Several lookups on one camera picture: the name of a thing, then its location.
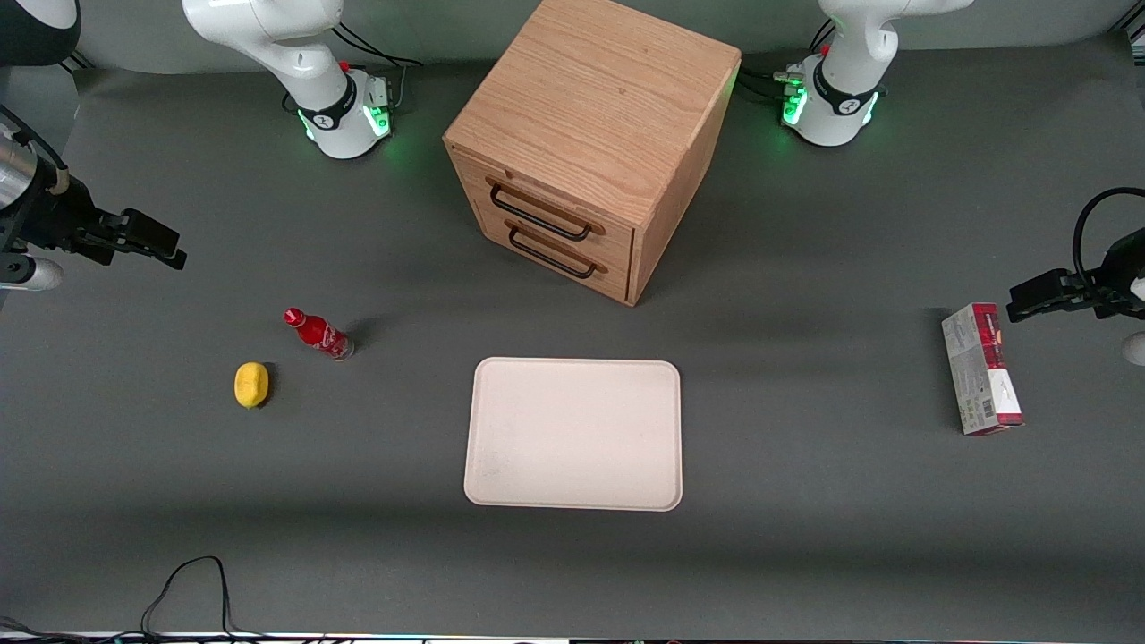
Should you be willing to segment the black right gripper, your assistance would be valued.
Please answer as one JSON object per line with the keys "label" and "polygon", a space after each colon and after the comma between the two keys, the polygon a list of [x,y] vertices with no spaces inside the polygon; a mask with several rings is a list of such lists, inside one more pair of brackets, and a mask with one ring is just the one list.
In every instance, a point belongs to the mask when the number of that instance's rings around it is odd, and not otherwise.
{"label": "black right gripper", "polygon": [[183,270],[187,262],[187,253],[177,248],[177,231],[139,209],[123,209],[119,215],[104,212],[78,178],[71,178],[62,194],[30,187],[13,203],[13,214],[24,215],[16,233],[19,241],[101,266],[109,265],[114,253],[144,256],[175,270]]}

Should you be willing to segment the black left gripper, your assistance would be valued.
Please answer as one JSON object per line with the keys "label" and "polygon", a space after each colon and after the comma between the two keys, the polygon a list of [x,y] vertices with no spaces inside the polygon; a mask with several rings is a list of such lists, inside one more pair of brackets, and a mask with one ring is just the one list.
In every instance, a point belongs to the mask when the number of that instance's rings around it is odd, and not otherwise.
{"label": "black left gripper", "polygon": [[1051,311],[1092,309],[1095,319],[1144,319],[1144,228],[1129,233],[1106,252],[1095,270],[1095,286],[1101,303],[1093,299],[1077,273],[1055,268],[1011,288],[1006,319],[1011,323]]}

